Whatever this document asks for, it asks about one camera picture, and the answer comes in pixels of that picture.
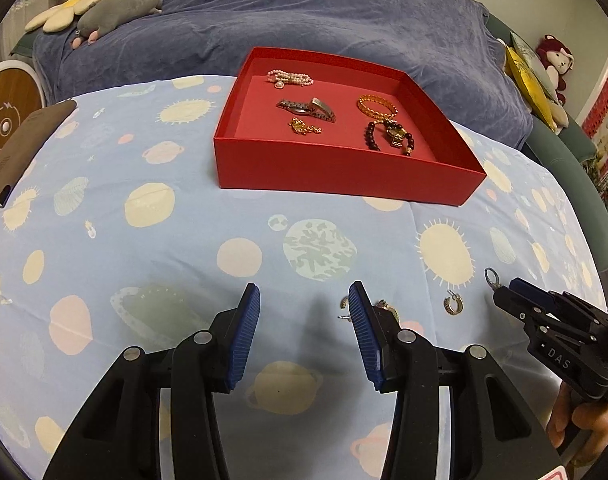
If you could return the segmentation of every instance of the yellow pillow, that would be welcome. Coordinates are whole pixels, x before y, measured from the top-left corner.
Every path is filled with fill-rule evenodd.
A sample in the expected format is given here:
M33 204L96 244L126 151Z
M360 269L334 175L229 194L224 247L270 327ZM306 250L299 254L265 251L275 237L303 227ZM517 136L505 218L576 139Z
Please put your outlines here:
M553 121L553 114L548 106L548 99L546 99L542 85L519 54L509 46L506 47L506 62L520 92L533 108L535 115L542 119L551 130L556 130L558 126Z

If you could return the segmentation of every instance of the sofa armrest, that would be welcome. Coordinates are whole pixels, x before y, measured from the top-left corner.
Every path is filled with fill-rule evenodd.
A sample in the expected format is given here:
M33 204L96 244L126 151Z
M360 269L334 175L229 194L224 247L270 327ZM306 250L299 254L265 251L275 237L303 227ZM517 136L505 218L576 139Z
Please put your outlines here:
M549 170L568 197L599 272L608 269L608 213L582 165L569 148L543 123L534 127L526 145Z
M559 133L559 138L562 139L562 142L564 142L579 162L593 158L597 153L597 148L593 144L593 141L581 126L571 118L568 118L568 128L564 128Z

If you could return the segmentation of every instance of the notebook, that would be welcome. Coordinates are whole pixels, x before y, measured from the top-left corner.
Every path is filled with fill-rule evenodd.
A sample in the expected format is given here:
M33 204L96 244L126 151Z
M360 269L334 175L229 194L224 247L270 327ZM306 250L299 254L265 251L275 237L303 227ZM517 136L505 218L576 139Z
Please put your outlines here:
M78 104L69 99L41 108L25 118L0 150L0 207L6 205L17 185L44 142L71 115Z

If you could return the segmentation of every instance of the metal screw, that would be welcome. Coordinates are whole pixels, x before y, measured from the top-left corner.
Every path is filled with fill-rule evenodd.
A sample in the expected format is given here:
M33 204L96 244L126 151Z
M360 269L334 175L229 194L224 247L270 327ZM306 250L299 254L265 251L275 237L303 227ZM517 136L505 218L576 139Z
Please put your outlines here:
M473 345L468 351L475 359L484 359L487 355L486 348L480 345Z
M398 339L402 343L412 343L415 341L415 339L417 339L417 336L412 330L400 330L398 332Z
M210 343L212 339L213 336L207 330L198 332L193 336L193 341L195 341L198 345L206 345L206 343Z
M122 355L127 361L135 361L135 359L140 357L140 354L142 354L140 349L135 346L132 346L130 348L127 348Z

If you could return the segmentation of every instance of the red box lid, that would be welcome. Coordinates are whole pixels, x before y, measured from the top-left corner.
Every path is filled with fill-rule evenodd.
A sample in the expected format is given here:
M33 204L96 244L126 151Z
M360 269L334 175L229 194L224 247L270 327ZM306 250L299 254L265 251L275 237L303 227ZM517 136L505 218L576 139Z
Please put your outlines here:
M311 86L268 81L270 70L305 73ZM398 108L395 120L413 135L415 150L404 156L375 131L380 152L364 132L372 119L357 99L375 94ZM335 123L298 116L322 134L297 135L295 117L278 108L286 99L313 97L335 113ZM386 111L376 104L372 108ZM275 189L376 196L461 205L486 177L475 155L425 92L404 72L343 56L255 47L233 85L214 136L220 187Z

